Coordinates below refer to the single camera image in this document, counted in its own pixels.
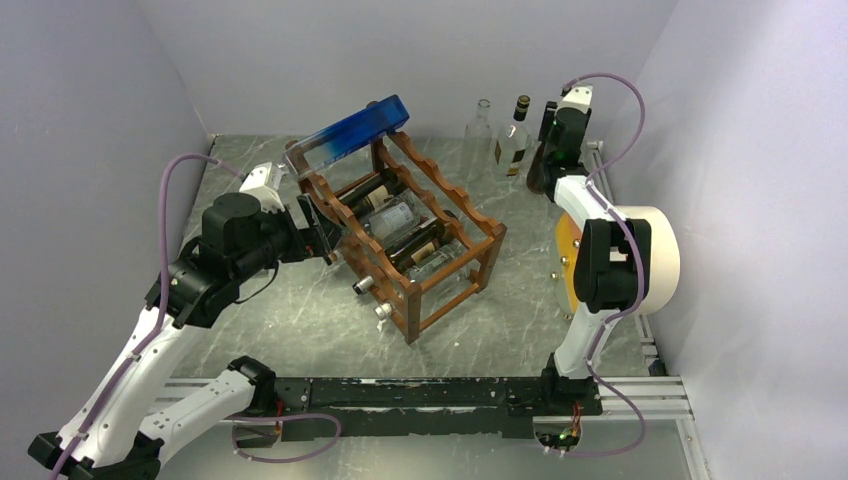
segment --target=scalloped wooden rail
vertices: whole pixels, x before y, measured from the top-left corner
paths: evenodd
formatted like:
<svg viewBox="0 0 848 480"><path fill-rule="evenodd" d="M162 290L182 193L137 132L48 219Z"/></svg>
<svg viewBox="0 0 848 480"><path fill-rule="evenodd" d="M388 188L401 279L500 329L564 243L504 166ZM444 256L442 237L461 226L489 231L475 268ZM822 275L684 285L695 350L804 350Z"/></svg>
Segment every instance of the scalloped wooden rail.
<svg viewBox="0 0 848 480"><path fill-rule="evenodd" d="M393 311L390 315L392 323L403 332L406 343L411 344L418 339L422 331L435 323L436 320L443 317L471 295L486 288L495 265L495 260L500 252L504 236L506 235L506 226L478 212L474 208L474 204L471 203L468 193L445 179L432 158L421 157L405 133L393 133L389 135L389 138L400 148L404 155L409 157L445 193L448 199L462 213L486 234L486 238L483 241L474 243L462 224L457 219L445 213L445 210L436 201L433 193L418 185L412 176L412 172L392 158L383 141L380 139L371 144L371 161L374 172L363 176L336 192L330 188L330 185L323 176L314 172L300 179L298 184L301 191L312 198L316 208L321 213L338 225L347 227L350 233L342 239L341 253L344 255L348 265L350 265L360 278L370 275L374 279L374 285L370 289L371 294L378 302L387 302L392 305ZM289 142L286 148L291 147L293 144L294 142ZM296 155L297 158L293 159L293 161L305 164L302 154ZM454 237L467 249L459 258L420 283L409 281L406 276L401 275L395 269L388 257L386 257L385 251L379 242L365 233L365 230L359 224L353 212L338 199L339 195L355 188L385 168L396 173L398 178L409 187L409 190L421 199L421 202L433 212L433 215L447 225ZM480 269L472 271L469 277L471 284L468 288L422 321L421 298L423 294L435 288L436 285L474 260L480 263Z"/></svg>

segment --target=wooden frame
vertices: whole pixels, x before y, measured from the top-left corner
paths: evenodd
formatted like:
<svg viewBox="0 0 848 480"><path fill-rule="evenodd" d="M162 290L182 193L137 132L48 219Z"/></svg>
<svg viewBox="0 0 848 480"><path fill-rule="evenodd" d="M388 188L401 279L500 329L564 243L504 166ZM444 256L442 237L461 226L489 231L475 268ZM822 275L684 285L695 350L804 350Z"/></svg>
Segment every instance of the wooden frame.
<svg viewBox="0 0 848 480"><path fill-rule="evenodd" d="M486 235L483 241L474 243L471 240L462 224L457 219L445 213L442 206L436 202L435 197L429 190L423 189L418 185L409 169L398 164L391 157L382 139L375 141L370 146L373 172L344 188L333 192L326 179L317 173L309 173L306 177L300 179L298 183L301 191L310 195L316 208L321 210L327 218L339 225L346 226L348 231L351 232L342 239L342 248L340 250L345 260L360 278L370 275L374 279L374 285L370 289L371 294L378 302L392 305L392 322L403 332L406 343L411 344L418 339L422 331L435 323L436 320L453 310L472 294L486 288L504 236L506 235L506 226L480 214L471 203L468 193L464 189L452 185L445 179L436 162L432 158L422 157L413 146L409 136L405 133L393 133L388 135L388 138L445 193L448 199L462 213L480 228ZM286 147L288 148L292 144L294 142L290 142ZM354 217L353 212L338 199L343 193L355 188L386 168L396 173L398 178L409 187L409 190L421 200L433 215L448 227L454 237L467 249L462 256L420 283L410 282L409 279L401 275L392 266L382 246L365 233L362 226L356 220L356 217ZM471 285L432 315L422 319L421 297L423 294L432 290L436 285L473 260L477 260L480 263L480 268L479 270L472 270L468 278Z"/></svg>

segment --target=bottle label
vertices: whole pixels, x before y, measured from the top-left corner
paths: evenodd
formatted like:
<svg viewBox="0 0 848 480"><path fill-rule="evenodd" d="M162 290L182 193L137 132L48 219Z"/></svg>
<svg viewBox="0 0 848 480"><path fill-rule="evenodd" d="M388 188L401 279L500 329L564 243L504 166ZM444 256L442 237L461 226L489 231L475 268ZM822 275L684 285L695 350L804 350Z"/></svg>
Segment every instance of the bottle label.
<svg viewBox="0 0 848 480"><path fill-rule="evenodd" d="M412 258L412 261L415 262L415 264L417 265L421 263L422 260L432 255L435 251L436 241L434 240L432 242L427 243L427 245L424 245L423 247L419 248L417 252L410 255L410 258Z"/></svg>
<svg viewBox="0 0 848 480"><path fill-rule="evenodd" d="M387 189L385 185L381 185L379 188L369 193L368 196L365 198L367 198L368 201L371 202L371 206L374 207L374 210L377 210L384 203L391 200L392 195L389 193L389 189Z"/></svg>
<svg viewBox="0 0 848 480"><path fill-rule="evenodd" d="M521 160L524 160L524 152L527 150L519 150L515 152L515 155L512 157L512 165L509 167L509 171L506 172L507 177L514 177L518 175L518 169L521 167Z"/></svg>
<svg viewBox="0 0 848 480"><path fill-rule="evenodd" d="M412 214L412 209L410 209L409 205L405 203L401 203L400 205L396 205L386 210L380 214L380 217L391 232L396 232L406 228L407 226L411 226L415 222L415 216Z"/></svg>

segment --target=wall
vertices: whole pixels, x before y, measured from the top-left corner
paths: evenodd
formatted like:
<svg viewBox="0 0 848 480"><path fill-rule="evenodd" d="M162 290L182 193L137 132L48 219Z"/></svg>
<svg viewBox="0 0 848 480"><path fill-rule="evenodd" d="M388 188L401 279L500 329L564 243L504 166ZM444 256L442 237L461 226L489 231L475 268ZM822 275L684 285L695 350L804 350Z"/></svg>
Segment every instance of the wall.
<svg viewBox="0 0 848 480"><path fill-rule="evenodd" d="M848 471L846 24L839 0L681 0L638 77L646 129L613 186L677 231L652 323L716 479Z"/></svg>
<svg viewBox="0 0 848 480"><path fill-rule="evenodd" d="M215 133L307 134L397 93L413 134L461 137L477 100L492 118L576 75L635 76L676 0L140 0ZM625 93L598 99L605 131Z"/></svg>
<svg viewBox="0 0 848 480"><path fill-rule="evenodd" d="M165 163L206 134L132 0L0 6L0 478L46 478L26 455L120 351L156 275ZM171 238L197 166L174 175Z"/></svg>

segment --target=black wire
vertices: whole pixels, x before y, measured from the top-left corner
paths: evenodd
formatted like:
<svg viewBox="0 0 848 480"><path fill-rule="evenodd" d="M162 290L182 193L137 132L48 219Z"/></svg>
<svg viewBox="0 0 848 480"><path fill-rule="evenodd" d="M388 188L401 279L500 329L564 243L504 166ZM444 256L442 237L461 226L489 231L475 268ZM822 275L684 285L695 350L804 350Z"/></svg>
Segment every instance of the black wire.
<svg viewBox="0 0 848 480"><path fill-rule="evenodd" d="M279 263L279 262L277 262L277 263L275 263L275 264L274 264L274 274L273 274L273 275L271 275L271 280L268 280L268 283L266 283L266 284L265 284L265 286L263 286L262 288L260 288L259 290L255 291L255 292L253 292L253 294L252 294L251 296L249 296L249 297L245 298L244 300L236 300L236 301L235 301L235 302L233 302L233 303L234 303L235 305L241 305L242 303L244 303L244 302L246 302L246 301L250 300L251 298L253 298L253 297L255 297L255 296L259 295L260 293L262 293L262 292L263 292L266 288L270 287L270 286L271 286L271 284L272 284L272 283L274 283L274 280L276 280L276 279L277 279L277 272L279 272L279 271L280 271L280 263Z"/></svg>

